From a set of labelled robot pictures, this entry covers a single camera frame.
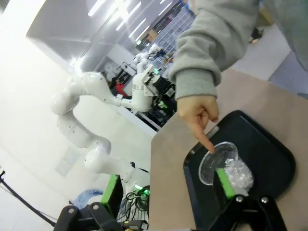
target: gray sleeve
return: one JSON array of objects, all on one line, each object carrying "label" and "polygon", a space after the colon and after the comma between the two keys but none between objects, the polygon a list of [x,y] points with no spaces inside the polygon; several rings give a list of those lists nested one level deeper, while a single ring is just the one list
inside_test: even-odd
[{"label": "gray sleeve", "polygon": [[198,15],[177,41],[170,70],[176,99],[217,96],[221,72],[242,58],[256,23],[258,0],[195,0]]}]

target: finger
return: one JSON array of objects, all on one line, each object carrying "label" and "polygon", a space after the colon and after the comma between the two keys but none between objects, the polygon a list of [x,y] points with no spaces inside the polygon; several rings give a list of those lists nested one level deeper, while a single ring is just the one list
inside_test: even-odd
[{"label": "finger", "polygon": [[[202,122],[203,122],[204,120],[206,120],[206,124],[208,123],[209,115],[208,115],[208,113],[207,113],[206,111],[204,111],[204,112],[201,113],[201,118],[202,118]],[[218,123],[218,122],[219,122],[219,118],[214,119],[212,122]]]},{"label": "finger", "polygon": [[189,123],[188,124],[189,129],[193,132],[195,137],[198,139],[198,141],[207,149],[210,151],[210,153],[215,152],[214,145],[212,142],[208,139],[208,137],[204,134],[204,131],[200,124],[198,123]]},{"label": "finger", "polygon": [[202,125],[202,129],[204,130],[208,124],[209,116],[207,113],[203,113],[202,116],[200,116],[200,123]]},{"label": "finger", "polygon": [[219,110],[216,101],[213,101],[210,105],[205,105],[206,112],[209,116],[209,119],[212,122],[218,120]]}]

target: green light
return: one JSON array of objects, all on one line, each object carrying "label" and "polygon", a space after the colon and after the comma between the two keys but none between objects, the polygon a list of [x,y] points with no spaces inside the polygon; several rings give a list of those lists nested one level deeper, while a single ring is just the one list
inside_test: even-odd
[{"label": "green light", "polygon": [[154,73],[155,73],[156,75],[158,75],[159,70],[158,70],[157,68],[155,68],[155,69],[154,69]]},{"label": "green light", "polygon": [[158,104],[158,106],[159,106],[160,108],[168,108],[167,105],[165,105],[163,101],[160,101],[159,104]]},{"label": "green light", "polygon": [[139,185],[135,185],[135,188],[136,188],[136,189],[139,189],[139,190],[143,189],[143,187],[141,187],[141,186],[139,186]]}]

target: table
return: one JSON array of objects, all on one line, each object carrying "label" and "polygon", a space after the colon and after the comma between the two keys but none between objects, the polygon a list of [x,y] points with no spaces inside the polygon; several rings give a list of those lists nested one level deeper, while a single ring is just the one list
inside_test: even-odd
[{"label": "table", "polygon": [[[220,118],[237,109],[245,111],[293,153],[295,179],[277,205],[288,230],[308,230],[308,100],[229,69],[218,86],[218,106]],[[153,138],[151,230],[195,229],[183,161],[196,143],[177,115]]]}]

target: hand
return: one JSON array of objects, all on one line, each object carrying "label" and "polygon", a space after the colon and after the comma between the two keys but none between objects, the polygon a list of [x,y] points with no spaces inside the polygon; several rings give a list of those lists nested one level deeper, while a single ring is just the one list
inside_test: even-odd
[{"label": "hand", "polygon": [[214,145],[204,134],[204,129],[208,124],[208,120],[212,122],[218,121],[219,111],[216,98],[211,95],[194,95],[180,98],[178,99],[178,113],[199,142],[210,153],[214,153]]}]

